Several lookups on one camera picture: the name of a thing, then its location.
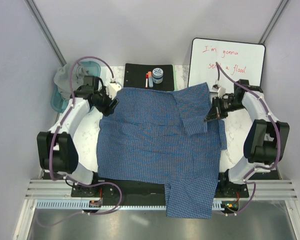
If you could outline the blue checkered long sleeve shirt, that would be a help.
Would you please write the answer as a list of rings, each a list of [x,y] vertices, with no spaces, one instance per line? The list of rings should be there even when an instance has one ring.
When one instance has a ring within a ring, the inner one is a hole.
[[[125,87],[117,99],[114,113],[99,122],[98,175],[164,185],[168,217],[211,218],[227,139],[222,120],[205,121],[208,85],[178,91]]]

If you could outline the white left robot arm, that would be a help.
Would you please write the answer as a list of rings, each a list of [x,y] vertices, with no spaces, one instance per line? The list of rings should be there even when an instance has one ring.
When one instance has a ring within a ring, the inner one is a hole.
[[[49,172],[51,180],[69,179],[82,185],[82,191],[89,197],[99,193],[100,185],[93,180],[93,171],[79,162],[73,137],[91,109],[97,109],[104,116],[113,114],[119,103],[117,93],[121,89],[121,84],[116,81],[104,85],[100,77],[85,76],[83,85],[71,93],[60,120],[48,131],[38,133],[40,167]]]

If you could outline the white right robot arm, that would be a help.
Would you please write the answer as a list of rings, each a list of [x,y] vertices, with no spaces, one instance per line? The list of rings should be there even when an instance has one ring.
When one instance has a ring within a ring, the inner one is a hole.
[[[212,98],[211,109],[206,122],[223,120],[230,112],[245,109],[252,121],[251,128],[243,144],[243,156],[239,162],[225,172],[225,181],[219,184],[219,191],[225,197],[237,191],[259,170],[270,172],[283,158],[290,126],[275,117],[265,99],[260,86],[251,85],[240,79],[234,83],[233,93],[224,93]]]

